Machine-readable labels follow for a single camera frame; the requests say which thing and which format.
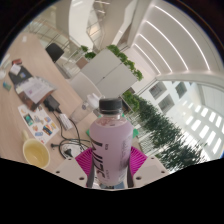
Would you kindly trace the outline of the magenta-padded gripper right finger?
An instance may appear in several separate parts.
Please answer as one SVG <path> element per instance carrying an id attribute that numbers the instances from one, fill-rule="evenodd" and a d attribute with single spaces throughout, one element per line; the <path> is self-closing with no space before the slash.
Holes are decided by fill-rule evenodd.
<path id="1" fill-rule="evenodd" d="M 139 149 L 132 147 L 128 165 L 128 187 L 140 188 L 167 176 L 169 172 L 155 157 L 147 157 Z"/>

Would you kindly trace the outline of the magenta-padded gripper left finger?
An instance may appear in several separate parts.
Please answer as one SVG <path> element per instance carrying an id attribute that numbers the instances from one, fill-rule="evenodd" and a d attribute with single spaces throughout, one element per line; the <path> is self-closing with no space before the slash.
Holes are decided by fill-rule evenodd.
<path id="1" fill-rule="evenodd" d="M 86 149 L 75 158 L 65 159 L 54 174 L 81 187 L 91 188 L 94 182 L 92 149 Z"/>

